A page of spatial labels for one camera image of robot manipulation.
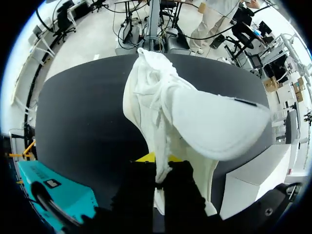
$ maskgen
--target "person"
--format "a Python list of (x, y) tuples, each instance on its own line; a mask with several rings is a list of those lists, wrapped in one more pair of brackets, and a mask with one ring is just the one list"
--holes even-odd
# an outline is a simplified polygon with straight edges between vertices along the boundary
[[(215, 35), (217, 31), (223, 31), (229, 25), (235, 15), (240, 2), (245, 2), (249, 8), (259, 9), (257, 0), (206, 0), (206, 9), (199, 26), (192, 32), (192, 38), (205, 38), (207, 35)], [(192, 52), (203, 54), (204, 40), (190, 39)]]

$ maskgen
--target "cardboard box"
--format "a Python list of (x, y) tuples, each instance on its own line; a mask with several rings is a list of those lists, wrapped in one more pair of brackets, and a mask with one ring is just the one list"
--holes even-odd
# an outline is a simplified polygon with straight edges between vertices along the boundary
[(298, 79), (298, 83), (299, 83), (299, 86), (303, 86), (303, 85), (304, 85), (304, 83), (303, 83), (303, 78), (302, 78), (302, 77), (300, 77), (300, 78)]
[(274, 92), (274, 91), (278, 90), (278, 88), (279, 88), (279, 84), (276, 81), (275, 77), (272, 77), (272, 78), (264, 81), (263, 85), (265, 87), (265, 90), (269, 93)]
[(205, 9), (206, 9), (206, 4), (202, 2), (202, 3), (199, 5), (199, 8), (198, 8), (197, 11), (198, 11), (199, 13), (204, 14)]
[(299, 86), (299, 82), (296, 82), (293, 85), (293, 89), (295, 93), (299, 93), (300, 92), (300, 86)]
[(294, 89), (295, 93), (299, 93), (299, 92), (301, 92), (301, 91), (303, 91), (305, 89), (302, 77), (300, 77), (298, 79), (298, 82), (296, 82), (296, 83), (294, 83), (292, 85), (293, 85), (293, 89)]
[(303, 101), (302, 92), (296, 93), (296, 98), (298, 102)]

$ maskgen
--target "white shirt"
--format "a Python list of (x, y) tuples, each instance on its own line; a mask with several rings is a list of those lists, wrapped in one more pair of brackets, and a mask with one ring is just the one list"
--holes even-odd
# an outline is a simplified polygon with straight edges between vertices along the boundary
[(206, 0), (207, 7), (214, 9), (223, 16), (232, 19), (235, 15), (240, 0)]

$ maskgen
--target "teal box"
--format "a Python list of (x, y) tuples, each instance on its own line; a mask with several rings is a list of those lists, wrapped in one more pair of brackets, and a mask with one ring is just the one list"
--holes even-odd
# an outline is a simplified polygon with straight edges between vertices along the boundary
[[(82, 223), (81, 215), (92, 218), (95, 215), (94, 207), (98, 206), (91, 188), (66, 179), (44, 166), (39, 161), (18, 162), (20, 174), (30, 199), (31, 183), (38, 181), (43, 184), (54, 202), (69, 216)], [(62, 224), (52, 214), (34, 203), (38, 213), (57, 231)]]

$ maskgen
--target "black tabletop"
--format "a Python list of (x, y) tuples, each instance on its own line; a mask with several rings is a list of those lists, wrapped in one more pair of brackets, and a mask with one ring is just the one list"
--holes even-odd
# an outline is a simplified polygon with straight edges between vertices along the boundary
[[(206, 58), (166, 56), (178, 74), (199, 90), (269, 106), (262, 82), (250, 72)], [(70, 68), (47, 80), (39, 96), (38, 160), (60, 175), (91, 187), (101, 207), (110, 207), (125, 164), (148, 153), (140, 131), (122, 111), (124, 86), (137, 57), (104, 58)], [(217, 210), (223, 199), (225, 174), (252, 160), (272, 143), (268, 124), (247, 153), (219, 162), (212, 188)]]

